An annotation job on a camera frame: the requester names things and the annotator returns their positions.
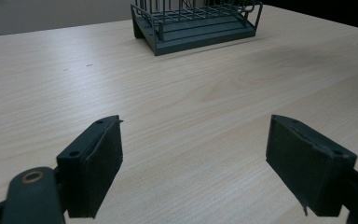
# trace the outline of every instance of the wire basket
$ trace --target wire basket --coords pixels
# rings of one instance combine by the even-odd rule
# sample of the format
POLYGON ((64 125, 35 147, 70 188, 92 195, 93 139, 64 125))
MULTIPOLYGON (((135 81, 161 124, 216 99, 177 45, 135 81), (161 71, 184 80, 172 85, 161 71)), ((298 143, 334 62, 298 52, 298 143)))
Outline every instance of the wire basket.
POLYGON ((135 37, 158 56, 255 36, 262 7, 255 0, 135 0, 131 15, 135 37))

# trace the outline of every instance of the wood grain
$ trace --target wood grain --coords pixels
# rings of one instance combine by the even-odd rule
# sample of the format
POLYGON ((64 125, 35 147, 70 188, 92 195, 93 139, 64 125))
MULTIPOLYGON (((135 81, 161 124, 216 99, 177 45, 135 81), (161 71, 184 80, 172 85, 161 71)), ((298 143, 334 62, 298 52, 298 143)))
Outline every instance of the wood grain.
POLYGON ((358 155, 358 29, 266 6, 256 37, 158 57, 130 21, 0 36, 0 201, 115 114, 123 165, 67 223, 344 223, 305 217, 265 151, 279 114, 358 155))

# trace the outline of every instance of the gray floor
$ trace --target gray floor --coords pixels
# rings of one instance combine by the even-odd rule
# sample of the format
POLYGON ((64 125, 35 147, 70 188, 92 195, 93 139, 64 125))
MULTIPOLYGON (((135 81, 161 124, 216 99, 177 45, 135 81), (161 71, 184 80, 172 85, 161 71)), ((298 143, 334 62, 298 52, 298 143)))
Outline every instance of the gray floor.
POLYGON ((131 19, 134 0, 0 0, 0 35, 131 19))

